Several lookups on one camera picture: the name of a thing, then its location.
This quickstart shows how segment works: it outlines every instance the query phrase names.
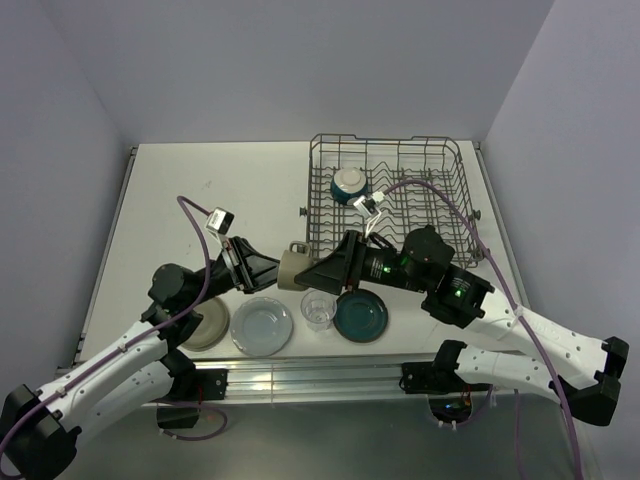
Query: gray wall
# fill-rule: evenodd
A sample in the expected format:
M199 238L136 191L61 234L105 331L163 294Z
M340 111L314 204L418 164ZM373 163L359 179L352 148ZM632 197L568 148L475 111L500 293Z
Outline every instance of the gray wall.
M0 2L0 398L72 358L125 165L35 1Z
M613 424L591 429L608 478L638 478L640 3L556 0L485 142L531 303L632 345Z
M552 0L42 0L135 142L485 137Z

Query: white table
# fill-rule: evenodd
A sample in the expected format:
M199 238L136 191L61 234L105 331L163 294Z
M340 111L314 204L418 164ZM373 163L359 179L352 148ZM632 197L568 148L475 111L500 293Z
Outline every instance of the white table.
M473 144L460 142L460 148L473 207L482 212L479 233L516 291ZM141 145L87 317L80 361L106 347L146 310L150 304L146 292L160 265L171 262L202 268L202 251L175 200L178 195L208 209L220 206L233 212L236 219L230 235L247 238L266 255L280 258L292 240L304 240L306 223L298 210L307 202L308 156L307 142ZM216 256L215 242L208 243L211 256ZM486 260L474 273L497 284ZM378 341L364 345L347 341L335 329L324 334L308 329L299 307L303 293L280 291L275 286L262 292L283 302L294 314L291 340L272 358L428 354L435 353L446 339L486 349L503 348L432 319L420 309L418 294L371 284L366 288L384 300L390 321ZM232 314L250 298L235 291L223 296ZM187 353L193 359L246 358L229 335L211 350Z

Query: mug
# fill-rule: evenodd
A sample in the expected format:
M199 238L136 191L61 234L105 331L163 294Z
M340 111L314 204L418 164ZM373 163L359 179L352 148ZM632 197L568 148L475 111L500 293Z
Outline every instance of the mug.
M313 266L311 258L311 245L305 242L291 242L289 249L282 252L280 266L278 267L278 288L280 290L293 290L302 292L308 287L303 287L295 282L295 277L300 272Z

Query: dishwasher rack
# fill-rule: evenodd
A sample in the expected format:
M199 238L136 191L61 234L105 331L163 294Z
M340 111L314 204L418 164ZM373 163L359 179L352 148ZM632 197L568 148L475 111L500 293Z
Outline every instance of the dishwasher rack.
M333 200L330 185L341 168L359 168L374 192L407 178L427 180L447 195L475 228L481 214L473 210L458 144L448 137L409 139L359 138L345 134L318 134L309 146L307 242L312 255L331 253L346 230L364 232L363 218L351 206ZM385 215L376 231L401 249L407 234L430 224L455 248L454 263L472 268L482 251L464 225L437 195L418 185L392 192L382 204Z

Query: metal wire rack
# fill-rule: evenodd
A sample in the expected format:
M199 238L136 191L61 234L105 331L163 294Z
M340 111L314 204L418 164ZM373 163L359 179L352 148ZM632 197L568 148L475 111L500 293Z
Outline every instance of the metal wire rack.
M474 211L458 144L447 137L410 139L358 138L354 135L318 134L309 146L307 242L316 258L331 253L346 230L364 232L358 212L333 200L330 185L341 168L359 168L374 192L406 178L427 180L442 190L475 227L480 212ZM454 262L475 267L482 253L469 232L449 207L420 186L391 193L376 231L400 249L407 234L433 225L443 240L455 248Z

